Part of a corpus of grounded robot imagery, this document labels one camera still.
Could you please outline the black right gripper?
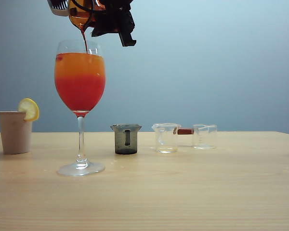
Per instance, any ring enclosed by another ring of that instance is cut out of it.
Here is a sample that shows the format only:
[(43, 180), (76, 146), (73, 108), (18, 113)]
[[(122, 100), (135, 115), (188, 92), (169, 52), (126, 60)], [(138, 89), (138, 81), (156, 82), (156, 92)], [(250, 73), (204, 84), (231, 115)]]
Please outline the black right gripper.
[(97, 15), (97, 23), (91, 23), (92, 37), (118, 34), (123, 47), (134, 46), (131, 36), (135, 23), (130, 12), (132, 0), (101, 0), (105, 7)]

